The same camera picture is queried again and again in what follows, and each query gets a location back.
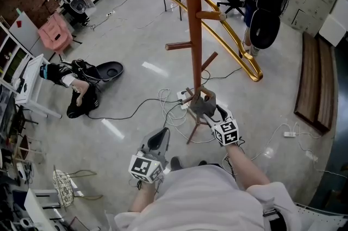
extension cord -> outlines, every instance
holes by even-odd
[[[113,14],[115,14],[116,12],[113,10],[113,11],[111,11],[111,12],[109,12],[109,13],[107,13],[107,15],[106,15],[106,17],[108,17],[108,16],[112,16]]]
[[[295,138],[296,137],[296,133],[294,133],[294,132],[284,132],[283,136],[285,138]]]
[[[185,92],[186,91],[179,91],[176,93],[178,99],[184,101],[186,100],[186,95],[185,95]],[[184,110],[184,109],[187,109],[189,107],[189,104],[188,103],[185,103],[185,104],[182,104],[181,106],[181,109]]]

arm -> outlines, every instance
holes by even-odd
[[[86,94],[89,88],[89,84],[79,79],[74,79],[71,84],[74,85],[77,88],[77,90],[80,92],[79,97],[76,99],[76,105],[79,107],[82,104],[82,98],[84,94]]]
[[[252,185],[266,185],[270,183],[266,175],[238,149],[236,144],[227,145],[226,150],[229,160],[233,164],[233,170],[238,174],[245,189]]]
[[[154,201],[155,183],[141,183],[141,189],[136,194],[129,211],[141,213],[148,205]]]

hand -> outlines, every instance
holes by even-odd
[[[82,104],[82,97],[79,96],[79,97],[76,99],[76,105],[79,107],[81,104]]]

white table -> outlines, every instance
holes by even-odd
[[[35,195],[34,190],[29,189],[24,202],[24,207],[34,223],[37,223],[36,227],[38,230],[42,231],[57,231],[54,227],[54,222],[49,220],[45,211],[43,210],[38,198]]]
[[[44,59],[44,55],[42,54],[28,63],[23,75],[24,85],[21,92],[16,96],[16,104],[20,104],[46,118],[47,114],[61,118],[61,114],[58,114],[38,103],[38,97],[43,81],[43,79],[38,77],[38,75],[43,62],[46,63],[47,61]]]

black shoe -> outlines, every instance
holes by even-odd
[[[205,161],[205,160],[202,160],[199,164],[198,164],[198,166],[201,166],[201,165],[207,165],[208,163]]]
[[[177,171],[180,169],[184,169],[183,166],[180,163],[180,160],[178,157],[173,157],[170,161],[170,167],[171,167],[171,171]]]

